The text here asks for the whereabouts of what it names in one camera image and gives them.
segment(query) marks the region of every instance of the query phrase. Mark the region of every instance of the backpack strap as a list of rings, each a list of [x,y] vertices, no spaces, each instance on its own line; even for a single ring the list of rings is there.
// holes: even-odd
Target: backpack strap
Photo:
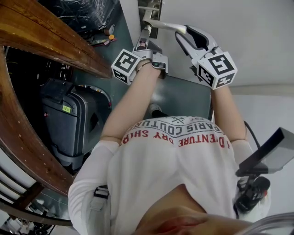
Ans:
[[[94,197],[90,204],[89,235],[110,234],[110,195],[107,185],[94,190]]]

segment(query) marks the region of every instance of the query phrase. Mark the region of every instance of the white t-shirt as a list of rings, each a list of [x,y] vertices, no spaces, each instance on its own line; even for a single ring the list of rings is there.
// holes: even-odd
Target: white t-shirt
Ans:
[[[247,141],[230,143],[204,118],[143,120],[121,145],[100,141],[81,168],[69,190],[73,226],[89,234],[90,203],[100,185],[108,185],[111,195],[113,235],[133,233],[146,211],[180,184],[207,213],[235,218],[235,172],[251,153]]]

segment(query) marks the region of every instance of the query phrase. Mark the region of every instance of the wrist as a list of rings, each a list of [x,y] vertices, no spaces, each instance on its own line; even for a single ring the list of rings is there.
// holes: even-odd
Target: wrist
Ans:
[[[157,75],[157,77],[160,75],[160,70],[153,68],[150,61],[142,61],[137,65],[137,69],[140,69],[138,72],[144,72],[144,73],[152,73],[154,75]]]
[[[215,93],[215,94],[227,93],[228,91],[230,91],[228,85],[223,86],[223,87],[220,87],[220,88],[218,88],[218,89],[214,89],[214,90],[211,89],[211,92],[212,92],[212,93]]]

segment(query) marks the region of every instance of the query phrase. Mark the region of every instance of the floor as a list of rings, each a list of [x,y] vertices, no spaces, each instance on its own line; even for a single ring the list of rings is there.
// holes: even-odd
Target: floor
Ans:
[[[107,47],[95,48],[109,63],[114,61],[123,48],[130,51],[133,48],[123,13],[118,16],[114,35],[117,41]],[[103,89],[110,95],[113,106],[116,106],[128,89],[128,86],[118,79],[98,79],[80,70],[74,71],[73,80],[77,84],[93,85]],[[171,116],[208,118],[210,88],[168,76],[164,80],[159,79],[151,102],[159,104],[163,112]]]
[[[56,226],[51,235],[79,235],[73,227]]]
[[[62,196],[50,189],[44,189],[33,201],[34,209],[40,212],[48,211],[49,217],[69,219],[68,197]]]

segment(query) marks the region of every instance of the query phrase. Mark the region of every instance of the cable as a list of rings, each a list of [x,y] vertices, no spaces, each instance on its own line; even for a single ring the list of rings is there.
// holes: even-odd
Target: cable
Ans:
[[[259,144],[253,130],[251,129],[251,127],[249,126],[249,124],[247,122],[244,121],[244,123],[245,123],[245,126],[248,128],[249,132],[251,133],[251,135],[252,135],[252,137],[253,137],[253,139],[254,139],[254,141],[256,143],[257,149],[260,149],[260,144]]]
[[[110,40],[109,42],[115,42],[116,40],[117,40],[117,38],[114,38],[114,39]],[[104,46],[104,43],[96,44],[92,47],[97,47],[97,46]]]
[[[55,225],[53,226],[53,228],[51,229],[48,235],[50,235],[50,233],[54,230],[54,228],[55,228]]]
[[[43,192],[41,192],[41,194],[43,194],[43,195],[45,195],[45,196],[47,196],[47,197],[51,198],[52,200],[55,200],[55,201],[57,201],[57,202],[61,203],[61,204],[63,204],[63,205],[66,205],[66,206],[68,206],[68,204],[66,204],[66,203],[63,203],[63,202],[61,202],[61,201],[59,201],[59,200],[56,200],[55,198],[53,198],[53,197],[51,197],[51,196],[49,196],[49,195],[47,195],[47,194],[45,194],[45,193],[43,193]]]

